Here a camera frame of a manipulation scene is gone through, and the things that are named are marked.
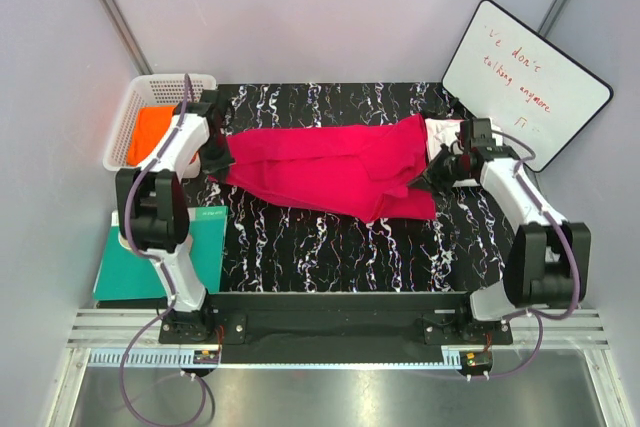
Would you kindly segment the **crimson red t shirt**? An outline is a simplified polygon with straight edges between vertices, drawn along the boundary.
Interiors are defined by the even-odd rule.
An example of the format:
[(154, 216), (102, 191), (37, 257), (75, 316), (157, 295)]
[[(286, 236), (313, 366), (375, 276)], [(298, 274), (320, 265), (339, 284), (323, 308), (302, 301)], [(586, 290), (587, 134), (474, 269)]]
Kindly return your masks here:
[(223, 183), (281, 207), (430, 221), (432, 195), (411, 186), (426, 168), (419, 114), (396, 124), (252, 129), (229, 136), (234, 159)]

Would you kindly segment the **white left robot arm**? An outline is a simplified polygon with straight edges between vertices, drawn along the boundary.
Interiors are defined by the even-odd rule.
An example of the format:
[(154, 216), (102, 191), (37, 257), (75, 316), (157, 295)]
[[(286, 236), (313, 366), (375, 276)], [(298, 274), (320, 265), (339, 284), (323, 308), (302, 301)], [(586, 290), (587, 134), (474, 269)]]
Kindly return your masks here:
[(138, 167), (115, 177), (120, 235), (131, 252), (154, 268), (167, 297), (167, 313), (196, 343), (215, 333), (216, 319), (203, 310), (207, 289), (191, 260), (190, 217), (181, 184), (193, 158), (201, 170), (225, 179), (235, 162), (223, 128), (227, 110), (217, 90), (194, 95), (191, 79), (173, 109), (166, 134)]

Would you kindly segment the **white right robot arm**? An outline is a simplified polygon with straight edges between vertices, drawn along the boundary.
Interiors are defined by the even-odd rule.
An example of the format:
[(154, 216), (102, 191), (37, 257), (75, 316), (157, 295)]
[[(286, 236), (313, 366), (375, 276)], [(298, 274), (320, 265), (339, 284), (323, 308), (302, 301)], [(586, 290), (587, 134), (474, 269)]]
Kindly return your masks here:
[(591, 232), (554, 209), (525, 172), (535, 153), (498, 130), (488, 118), (424, 122), (426, 169), (412, 186), (443, 194), (474, 181), (497, 202), (513, 232), (499, 281), (468, 297), (468, 310), (454, 318), (454, 331), (476, 343), (490, 321), (531, 315), (570, 317), (586, 294)]

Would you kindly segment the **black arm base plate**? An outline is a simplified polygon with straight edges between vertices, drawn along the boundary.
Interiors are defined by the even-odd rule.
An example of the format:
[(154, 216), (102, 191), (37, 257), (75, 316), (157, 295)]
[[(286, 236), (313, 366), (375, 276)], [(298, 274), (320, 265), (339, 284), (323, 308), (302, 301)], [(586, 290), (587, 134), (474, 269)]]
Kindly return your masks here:
[(509, 325), (478, 321), (465, 293), (222, 293), (201, 310), (171, 313), (162, 344), (247, 345), (276, 335), (295, 338), (400, 337), (426, 344), (507, 346)]

